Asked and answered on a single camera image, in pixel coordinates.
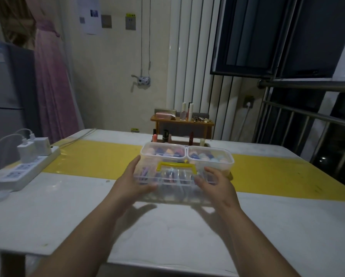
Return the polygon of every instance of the sheer curtain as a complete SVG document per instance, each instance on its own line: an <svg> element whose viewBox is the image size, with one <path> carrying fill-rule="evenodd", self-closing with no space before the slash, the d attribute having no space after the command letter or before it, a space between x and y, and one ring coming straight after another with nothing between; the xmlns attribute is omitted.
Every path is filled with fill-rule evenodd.
<svg viewBox="0 0 345 277"><path fill-rule="evenodd" d="M43 135L51 143L82 129L49 2L26 0L36 21L35 72Z"/></svg>

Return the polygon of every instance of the power strip socket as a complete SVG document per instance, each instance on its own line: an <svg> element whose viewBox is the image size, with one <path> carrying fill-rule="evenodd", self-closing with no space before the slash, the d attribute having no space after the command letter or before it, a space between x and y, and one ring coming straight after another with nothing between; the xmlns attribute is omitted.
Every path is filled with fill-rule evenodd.
<svg viewBox="0 0 345 277"><path fill-rule="evenodd" d="M59 147L51 147L52 153L39 156L31 163L22 163L0 178L0 190L20 191L43 171L60 154Z"/></svg>

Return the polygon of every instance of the plastic organizer case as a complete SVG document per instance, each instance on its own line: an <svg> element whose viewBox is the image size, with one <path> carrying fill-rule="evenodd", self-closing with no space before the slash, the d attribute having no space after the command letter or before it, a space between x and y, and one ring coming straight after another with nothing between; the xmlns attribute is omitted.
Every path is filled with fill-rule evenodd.
<svg viewBox="0 0 345 277"><path fill-rule="evenodd" d="M198 170L210 166L221 170L224 176L230 174L230 169L234 164L233 156L225 149L189 146L187 155L188 162L195 164Z"/></svg>
<svg viewBox="0 0 345 277"><path fill-rule="evenodd" d="M135 168L134 178L141 184L156 183L156 191L144 195L141 201L200 204L211 203L203 191L194 183L194 176L200 175L210 184L216 179L203 169L196 169L186 163L186 148L168 143L147 143L141 150L141 160Z"/></svg>

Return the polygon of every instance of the beige wall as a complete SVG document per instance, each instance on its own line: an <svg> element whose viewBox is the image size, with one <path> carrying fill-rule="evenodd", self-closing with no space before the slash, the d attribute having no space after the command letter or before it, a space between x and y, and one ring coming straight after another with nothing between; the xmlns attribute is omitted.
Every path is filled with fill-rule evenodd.
<svg viewBox="0 0 345 277"><path fill-rule="evenodd" d="M246 115L246 108L243 108L244 97L246 95L252 95L255 98L253 108L249 110L246 122L243 127L243 131L240 135L239 142L251 143L258 114L260 111L262 98L264 95L263 89L257 88L258 79L243 78L238 96L237 108L235 113L234 125L231 131L231 141L235 141L238 137L240 126Z"/></svg>
<svg viewBox="0 0 345 277"><path fill-rule="evenodd" d="M151 0L151 87L138 87L140 75L141 0L99 0L112 29L100 35L82 32L76 0L61 0L68 24L73 84L86 128L151 133L154 108L166 105L170 36L170 0ZM143 0L143 75L148 74L149 0ZM125 14L135 13L137 30L125 30Z"/></svg>

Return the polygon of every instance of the white tabletop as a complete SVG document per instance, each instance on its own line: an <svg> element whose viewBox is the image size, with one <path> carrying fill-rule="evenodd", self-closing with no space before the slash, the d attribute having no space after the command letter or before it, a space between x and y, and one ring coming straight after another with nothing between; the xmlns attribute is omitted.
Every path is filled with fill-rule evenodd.
<svg viewBox="0 0 345 277"><path fill-rule="evenodd" d="M97 130L86 139L142 145L151 135ZM237 154L297 157L279 146L207 142ZM113 183L40 173L0 202L0 250L49 255ZM238 197L246 214L302 276L345 276L345 202L247 193ZM237 276L225 245L230 245L226 228L213 208L137 202L118 222L116 234L110 263Z"/></svg>

